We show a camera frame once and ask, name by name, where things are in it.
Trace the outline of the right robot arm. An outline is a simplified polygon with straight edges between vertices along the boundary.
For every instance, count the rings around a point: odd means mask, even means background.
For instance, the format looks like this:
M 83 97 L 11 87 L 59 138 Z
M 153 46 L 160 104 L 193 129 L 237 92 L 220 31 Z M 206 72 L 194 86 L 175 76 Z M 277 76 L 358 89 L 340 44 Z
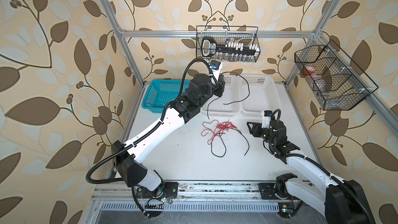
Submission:
M 288 141 L 282 111 L 263 111 L 261 122 L 248 122 L 249 133 L 263 140 L 273 157 L 294 168 L 306 178 L 293 173 L 280 175 L 275 181 L 276 197 L 285 200 L 296 197 L 326 218 L 330 224 L 373 224 L 374 216 L 362 186 L 355 180 L 345 180 L 305 155 Z

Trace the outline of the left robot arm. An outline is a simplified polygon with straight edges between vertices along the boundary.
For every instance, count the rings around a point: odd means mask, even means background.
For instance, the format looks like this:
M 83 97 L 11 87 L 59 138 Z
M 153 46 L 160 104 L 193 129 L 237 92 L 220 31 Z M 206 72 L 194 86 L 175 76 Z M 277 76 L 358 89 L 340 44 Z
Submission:
M 221 97 L 225 88 L 221 62 L 212 60 L 207 63 L 203 59 L 196 59 L 189 65 L 196 62 L 204 63 L 209 73 L 196 74 L 187 88 L 181 86 L 176 98 L 164 106 L 161 117 L 138 136 L 125 143 L 116 141 L 112 145 L 113 154 L 99 161 L 87 172 L 88 183 L 99 185 L 123 181 L 130 188 L 146 188 L 149 195 L 155 198 L 167 195 L 161 176 L 155 171 L 149 171 L 142 162 L 161 141 L 198 115 L 214 95 Z M 112 161 L 120 177 L 93 179 L 92 174 L 109 161 Z

